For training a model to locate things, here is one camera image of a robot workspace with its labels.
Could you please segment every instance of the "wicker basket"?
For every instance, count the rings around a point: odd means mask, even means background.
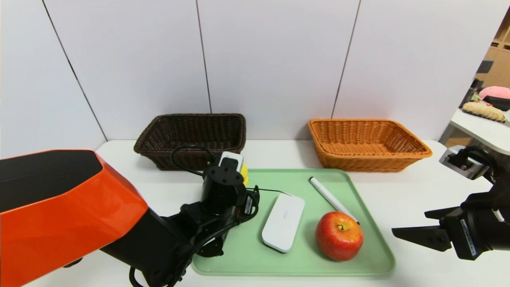
[[[308,127],[325,168],[399,172],[432,155],[409,130],[387,119],[313,119]]]
[[[194,144],[214,154],[240,153],[246,142],[246,120],[241,114],[167,114],[157,116],[135,143],[135,152],[151,159],[163,171],[178,170],[170,155],[175,148]],[[209,157],[199,149],[183,149],[175,160],[202,171]]]

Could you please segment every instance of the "label sticker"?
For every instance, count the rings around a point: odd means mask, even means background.
[[[246,200],[246,207],[244,208],[244,214],[251,214],[252,202],[253,200],[251,199],[251,197],[248,197],[248,199]]]
[[[471,255],[475,256],[476,255],[475,245],[473,244],[473,239],[471,239],[471,234],[469,234],[468,225],[466,224],[466,221],[464,219],[461,219],[461,226],[462,230],[464,231],[464,236],[468,241],[469,250],[471,250]]]

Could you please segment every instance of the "white table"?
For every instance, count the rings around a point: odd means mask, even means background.
[[[510,128],[507,125],[464,113],[461,109],[455,111],[450,124],[494,151],[510,155]]]
[[[183,203],[199,199],[201,178],[186,172],[161,172],[147,158],[133,152],[133,140],[110,141],[97,151],[139,190],[149,206],[162,216],[177,213]],[[438,163],[445,151],[435,141],[425,142],[434,156],[400,173],[349,173],[358,192],[395,254],[396,269],[383,277],[216,277],[188,268],[177,286],[505,286],[510,252],[486,252],[476,261],[457,258],[455,251],[438,252],[395,238],[392,227],[436,225],[424,211],[458,206],[470,193],[485,192],[490,184],[471,181]],[[319,168],[310,141],[248,141],[242,154],[248,168]],[[128,266],[96,251],[77,265],[58,269],[31,283],[31,287],[131,286]],[[144,283],[140,274],[137,278]]]

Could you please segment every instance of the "white marker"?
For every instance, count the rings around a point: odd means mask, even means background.
[[[315,187],[315,189],[326,198],[326,200],[338,211],[343,212],[354,219],[358,224],[360,223],[350,212],[345,208],[345,206],[338,201],[330,192],[327,190],[324,185],[322,185],[316,178],[311,177],[309,179],[310,183]]]

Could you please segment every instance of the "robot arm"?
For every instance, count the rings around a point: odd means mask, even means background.
[[[460,259],[475,260],[489,250],[510,250],[510,173],[479,147],[448,149],[440,162],[469,178],[486,177],[492,188],[470,194],[460,206],[431,210],[425,217],[438,226],[393,228],[393,234],[425,247],[445,251],[453,243]]]
[[[131,266],[133,286],[141,286],[135,269],[150,287],[173,286],[195,253],[222,255],[227,232],[257,214],[258,188],[246,189],[236,164],[207,167],[201,201],[161,217],[92,151],[0,160],[0,285],[26,284],[101,249]]]

